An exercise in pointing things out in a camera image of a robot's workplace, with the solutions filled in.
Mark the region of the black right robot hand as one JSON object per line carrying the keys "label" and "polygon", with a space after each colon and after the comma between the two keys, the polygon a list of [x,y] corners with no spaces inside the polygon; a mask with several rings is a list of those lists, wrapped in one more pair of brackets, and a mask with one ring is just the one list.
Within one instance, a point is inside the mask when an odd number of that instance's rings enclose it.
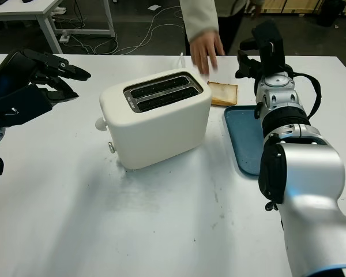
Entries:
{"label": "black right robot hand", "polygon": [[254,38],[249,38],[242,41],[239,45],[239,50],[237,53],[237,61],[239,64],[239,69],[235,73],[236,78],[253,78],[258,77],[261,71],[261,63],[250,59],[246,54],[246,51],[258,50],[257,42]]}

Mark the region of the person's right hand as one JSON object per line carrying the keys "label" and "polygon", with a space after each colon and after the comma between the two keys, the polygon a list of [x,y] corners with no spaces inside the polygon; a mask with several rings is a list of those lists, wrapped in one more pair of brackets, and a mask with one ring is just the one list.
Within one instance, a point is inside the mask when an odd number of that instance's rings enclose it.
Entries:
{"label": "person's right hand", "polygon": [[217,31],[204,31],[189,42],[193,65],[200,74],[209,75],[209,62],[217,69],[217,54],[225,55],[220,35]]}

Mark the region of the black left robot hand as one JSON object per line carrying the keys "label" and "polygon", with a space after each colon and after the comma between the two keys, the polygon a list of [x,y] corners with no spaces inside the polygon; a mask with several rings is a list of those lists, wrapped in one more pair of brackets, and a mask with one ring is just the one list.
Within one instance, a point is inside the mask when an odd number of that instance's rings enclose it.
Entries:
{"label": "black left robot hand", "polygon": [[33,84],[53,89],[40,88],[50,103],[67,102],[78,94],[63,79],[87,81],[90,77],[89,72],[57,55],[30,49],[14,50],[0,64],[0,98]]}

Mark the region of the person's left hand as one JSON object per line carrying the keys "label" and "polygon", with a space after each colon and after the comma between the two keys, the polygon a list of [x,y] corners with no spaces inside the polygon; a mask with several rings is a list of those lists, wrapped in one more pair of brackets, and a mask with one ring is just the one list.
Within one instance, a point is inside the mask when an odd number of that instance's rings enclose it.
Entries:
{"label": "person's left hand", "polygon": [[262,5],[250,3],[247,7],[247,12],[252,18],[256,18],[261,14]]}

